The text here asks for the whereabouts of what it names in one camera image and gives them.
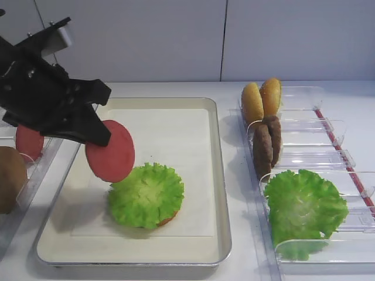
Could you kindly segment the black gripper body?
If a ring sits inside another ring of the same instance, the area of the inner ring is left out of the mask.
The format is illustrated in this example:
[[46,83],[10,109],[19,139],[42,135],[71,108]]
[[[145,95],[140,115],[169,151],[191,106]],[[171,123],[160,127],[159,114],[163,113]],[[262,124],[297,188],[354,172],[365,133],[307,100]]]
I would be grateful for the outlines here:
[[59,64],[41,56],[47,39],[71,21],[66,17],[18,44],[1,39],[1,107],[3,120],[34,131],[72,112],[72,78]]

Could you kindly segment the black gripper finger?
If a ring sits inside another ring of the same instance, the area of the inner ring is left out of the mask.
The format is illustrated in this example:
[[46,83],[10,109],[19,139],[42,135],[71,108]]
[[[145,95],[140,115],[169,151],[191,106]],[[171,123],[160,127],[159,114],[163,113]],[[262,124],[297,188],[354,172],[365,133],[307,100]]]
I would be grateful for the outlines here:
[[101,147],[106,147],[111,137],[110,130],[100,120],[91,104],[59,117],[51,125],[41,129],[40,134]]
[[111,88],[99,79],[71,79],[69,102],[74,105],[99,104],[106,105],[111,94]]

